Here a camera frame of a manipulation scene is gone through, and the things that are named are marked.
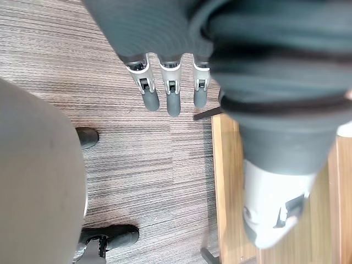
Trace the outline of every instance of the wooden surface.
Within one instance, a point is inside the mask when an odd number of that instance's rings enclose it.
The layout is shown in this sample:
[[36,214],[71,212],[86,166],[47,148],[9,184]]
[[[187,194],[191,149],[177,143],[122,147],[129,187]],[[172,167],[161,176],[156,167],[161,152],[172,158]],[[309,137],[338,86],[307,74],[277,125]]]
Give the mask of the wooden surface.
[[219,247],[222,264],[256,255],[243,228],[243,154],[237,124],[226,115],[212,117]]
[[337,137],[329,157],[333,263],[352,264],[352,139]]
[[219,247],[223,264],[257,255],[260,264],[331,264],[329,175],[316,179],[299,224],[275,247],[257,250],[243,230],[243,154],[237,124],[226,115],[212,118]]

